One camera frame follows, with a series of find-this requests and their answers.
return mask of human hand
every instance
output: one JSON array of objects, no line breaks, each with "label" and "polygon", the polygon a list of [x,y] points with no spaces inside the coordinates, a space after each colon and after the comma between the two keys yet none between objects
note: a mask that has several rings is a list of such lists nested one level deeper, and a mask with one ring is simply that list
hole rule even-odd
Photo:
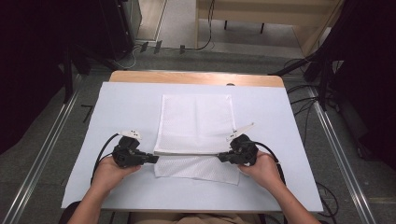
[{"label": "human hand", "polygon": [[256,163],[252,166],[238,165],[239,169],[251,176],[259,185],[271,191],[279,185],[284,185],[272,156],[258,151]]},{"label": "human hand", "polygon": [[95,174],[93,175],[91,188],[99,190],[99,192],[102,193],[109,193],[125,176],[138,171],[140,167],[141,166],[138,165],[120,168],[114,162],[112,157],[106,157],[99,163]]}]

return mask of white cloth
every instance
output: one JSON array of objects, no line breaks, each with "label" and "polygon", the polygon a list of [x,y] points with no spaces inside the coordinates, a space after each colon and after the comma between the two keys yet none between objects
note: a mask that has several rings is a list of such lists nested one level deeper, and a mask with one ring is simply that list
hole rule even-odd
[{"label": "white cloth", "polygon": [[[208,154],[230,150],[234,130],[231,95],[164,95],[154,153]],[[161,156],[156,176],[238,184],[239,170],[213,156]]]}]

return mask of metal rail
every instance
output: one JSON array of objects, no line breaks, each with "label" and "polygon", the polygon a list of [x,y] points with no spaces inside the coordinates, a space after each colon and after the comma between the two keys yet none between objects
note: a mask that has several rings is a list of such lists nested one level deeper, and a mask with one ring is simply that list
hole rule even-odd
[{"label": "metal rail", "polygon": [[40,151],[35,158],[35,161],[28,173],[25,177],[23,183],[21,184],[18,193],[14,199],[14,202],[10,206],[5,219],[3,220],[3,224],[11,224],[11,223],[18,223],[22,212],[28,203],[33,190],[38,182],[39,177],[41,176],[45,165],[50,157],[50,154],[53,150],[53,147],[58,140],[58,137],[64,127],[64,124],[67,121],[67,118],[70,114],[70,111],[73,108],[73,105],[77,99],[81,84],[85,80],[85,77],[81,75],[77,75],[75,78],[75,87],[76,90],[73,92],[69,102],[62,106],[62,109],[56,118],[55,122],[53,123],[49,134],[44,141],[43,146],[41,147]]},{"label": "metal rail", "polygon": [[[313,88],[309,89],[308,92],[309,95],[312,97],[318,95],[316,90]],[[335,134],[334,128],[332,127],[332,123],[327,115],[327,112],[322,110],[318,102],[315,103],[315,109],[318,113],[319,120],[323,126],[323,130],[327,135],[327,138],[332,148],[332,152],[340,168],[341,174],[346,181],[346,186],[349,189],[349,193],[356,206],[356,209],[358,210],[359,216],[361,217],[361,222],[363,224],[375,224],[376,221],[370,209],[370,205],[368,204],[366,196],[361,189],[361,185],[359,184],[358,179],[353,173],[347,156],[344,153],[344,150],[341,146],[340,141],[338,140],[337,135]]]}]

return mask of wire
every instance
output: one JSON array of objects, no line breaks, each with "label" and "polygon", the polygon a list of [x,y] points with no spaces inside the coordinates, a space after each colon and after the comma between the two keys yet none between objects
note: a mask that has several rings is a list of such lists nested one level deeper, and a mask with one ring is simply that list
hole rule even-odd
[{"label": "wire", "polygon": [[205,49],[207,47],[207,45],[209,45],[210,41],[212,40],[212,20],[213,20],[213,12],[215,10],[215,0],[212,0],[209,6],[209,12],[207,14],[207,23],[209,25],[209,39],[207,40],[206,44],[203,47],[200,47],[198,49],[191,49],[191,48],[186,48],[184,50],[202,50]]},{"label": "wire", "polygon": [[196,50],[201,50],[207,47],[207,45],[210,43],[210,40],[212,39],[212,19],[213,19],[213,11],[215,10],[215,0],[212,0],[210,7],[209,7],[209,13],[207,15],[207,23],[209,24],[209,39],[207,40],[206,44],[198,48]]},{"label": "wire", "polygon": [[320,200],[323,203],[323,205],[326,207],[327,211],[331,214],[330,216],[327,216],[327,217],[330,217],[332,219],[332,223],[337,224],[337,221],[335,220],[335,217],[332,214],[332,210],[330,209],[329,205],[326,203],[326,201],[324,201],[324,199],[322,197],[320,197]]},{"label": "wire", "polygon": [[312,103],[313,101],[317,101],[317,99],[312,99],[309,102],[307,102],[306,104],[304,104],[302,107],[300,107],[300,110],[297,111],[296,113],[294,113],[294,117],[296,117],[298,114],[300,114],[301,112],[307,110],[309,107],[306,107],[307,105],[309,105],[310,103]]},{"label": "wire", "polygon": [[115,215],[116,215],[116,212],[111,213],[111,217],[110,217],[110,220],[108,221],[108,224],[113,224]]},{"label": "wire", "polygon": [[[334,201],[335,201],[335,212],[332,212],[332,215],[333,215],[333,216],[337,215],[338,210],[339,210],[339,205],[338,205],[337,197],[335,197],[335,195],[332,193],[332,191],[329,190],[326,186],[320,184],[318,181],[316,181],[315,183],[316,183],[317,185],[321,186],[322,188],[326,189],[326,190],[332,195],[332,197],[334,198]],[[324,216],[324,217],[329,217],[329,216],[324,215],[324,214],[321,214],[321,213],[319,213],[319,214],[320,214],[321,216]]]},{"label": "wire", "polygon": [[138,47],[136,47],[136,48],[134,48],[134,49],[132,50],[132,57],[134,57],[134,63],[133,63],[132,65],[130,65],[130,66],[123,66],[123,65],[117,63],[116,61],[114,61],[114,63],[115,63],[116,65],[118,65],[119,67],[123,68],[123,69],[129,69],[129,68],[134,67],[134,65],[136,64],[136,57],[134,56],[134,51],[137,50],[137,49],[140,49],[140,48],[141,48],[141,46],[138,46]]},{"label": "wire", "polygon": [[98,155],[98,157],[96,158],[95,165],[93,166],[93,172],[92,172],[91,183],[92,183],[92,181],[93,181],[93,175],[95,174],[95,171],[96,171],[96,169],[98,168],[99,162],[104,158],[104,157],[101,158],[103,152],[105,151],[107,145],[111,142],[111,140],[113,140],[113,138],[115,138],[115,137],[117,137],[117,136],[118,136],[117,133],[113,134],[113,136],[111,136],[111,137],[105,142],[105,144],[104,144],[103,147],[102,147],[102,150],[99,152],[99,155]]},{"label": "wire", "polygon": [[269,148],[268,146],[266,146],[265,144],[260,143],[260,142],[246,141],[244,143],[259,145],[259,146],[264,147],[265,149],[267,149],[268,152],[273,156],[273,159],[274,159],[274,161],[276,163],[277,170],[279,171],[280,178],[282,179],[283,183],[286,185],[286,179],[285,179],[285,176],[283,174],[282,167],[281,167],[281,165],[279,163],[279,160],[277,159],[275,153],[271,150],[271,148]]},{"label": "wire", "polygon": [[306,142],[306,136],[307,136],[307,130],[308,130],[309,112],[311,111],[312,105],[314,105],[314,103],[315,103],[316,101],[317,101],[317,100],[315,100],[315,101],[313,101],[313,102],[311,103],[311,105],[308,107],[308,112],[306,112],[303,146],[305,146],[305,142]]},{"label": "wire", "polygon": [[[288,60],[287,62],[285,62],[285,64],[283,64],[283,69],[285,69],[286,68],[286,65],[288,65],[288,63],[291,63],[291,62],[293,62],[293,61],[300,61],[301,59],[291,59],[291,60]],[[300,71],[302,72],[302,73],[305,73],[305,71],[303,70],[303,68],[300,66],[299,67],[299,69],[300,69]]]},{"label": "wire", "polygon": [[291,102],[290,104],[291,104],[291,105],[294,105],[294,104],[299,103],[299,102],[302,102],[302,101],[313,100],[313,99],[318,99],[318,97],[306,97],[306,98],[303,98],[303,99],[300,99],[300,100],[296,100],[296,101],[294,101],[294,102]]},{"label": "wire", "polygon": [[290,94],[290,93],[292,93],[292,92],[294,92],[294,91],[297,91],[297,90],[299,90],[299,89],[301,89],[301,88],[305,88],[305,87],[317,88],[318,86],[314,86],[314,85],[299,85],[299,86],[295,86],[295,87],[290,88],[290,89],[287,91],[287,94]]}]

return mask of white sticker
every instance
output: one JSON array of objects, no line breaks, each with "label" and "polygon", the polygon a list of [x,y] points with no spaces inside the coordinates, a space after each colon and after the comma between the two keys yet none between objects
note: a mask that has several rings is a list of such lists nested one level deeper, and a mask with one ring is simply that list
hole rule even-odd
[{"label": "white sticker", "polygon": [[243,133],[249,131],[253,126],[254,126],[254,123],[251,123],[248,126],[245,126],[245,127],[238,128],[238,129],[234,130],[232,134],[227,136],[227,141],[232,141],[233,139],[241,136]]},{"label": "white sticker", "polygon": [[138,131],[121,131],[119,132],[119,135],[142,140],[142,137],[140,136],[140,133]]}]

